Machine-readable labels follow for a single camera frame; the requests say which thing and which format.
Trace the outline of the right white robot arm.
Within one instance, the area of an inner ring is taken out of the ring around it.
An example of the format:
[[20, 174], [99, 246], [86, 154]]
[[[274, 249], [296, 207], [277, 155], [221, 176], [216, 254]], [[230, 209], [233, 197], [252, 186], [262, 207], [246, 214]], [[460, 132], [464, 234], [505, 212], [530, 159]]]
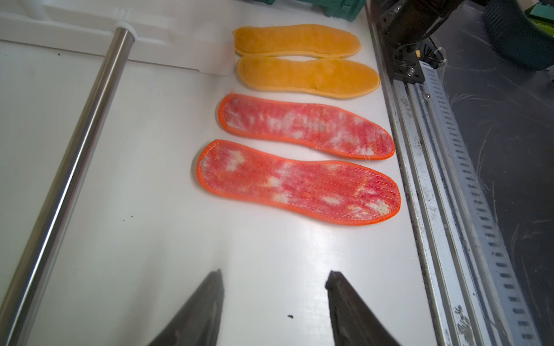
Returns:
[[438, 30], [462, 0], [370, 1], [372, 23], [389, 78], [407, 84], [425, 82], [416, 54], [421, 43]]

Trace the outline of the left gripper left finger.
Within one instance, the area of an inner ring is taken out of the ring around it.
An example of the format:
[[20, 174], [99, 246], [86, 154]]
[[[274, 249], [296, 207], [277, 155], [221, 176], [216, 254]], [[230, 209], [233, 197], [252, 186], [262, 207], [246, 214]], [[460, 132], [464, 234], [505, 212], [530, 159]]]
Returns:
[[211, 271], [190, 298], [151, 341], [151, 345], [216, 345], [224, 305], [220, 269]]

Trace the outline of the yellow fuzzy insole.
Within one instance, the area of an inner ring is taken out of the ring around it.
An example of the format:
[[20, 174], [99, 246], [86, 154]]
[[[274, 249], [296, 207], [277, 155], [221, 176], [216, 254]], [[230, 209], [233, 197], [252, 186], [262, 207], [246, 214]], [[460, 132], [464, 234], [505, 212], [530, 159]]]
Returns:
[[264, 92], [298, 92], [333, 99], [368, 95], [380, 85], [371, 67], [348, 59], [293, 61], [244, 56], [237, 63], [242, 83]]
[[362, 48], [355, 35], [316, 24], [240, 27], [233, 35], [235, 52], [240, 56], [345, 58]]

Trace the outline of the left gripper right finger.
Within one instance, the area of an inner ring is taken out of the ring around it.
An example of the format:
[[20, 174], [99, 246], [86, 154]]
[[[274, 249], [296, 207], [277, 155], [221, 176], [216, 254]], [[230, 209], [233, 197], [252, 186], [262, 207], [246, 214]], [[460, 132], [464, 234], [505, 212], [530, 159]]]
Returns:
[[336, 345], [399, 346], [343, 273], [331, 271], [325, 288]]

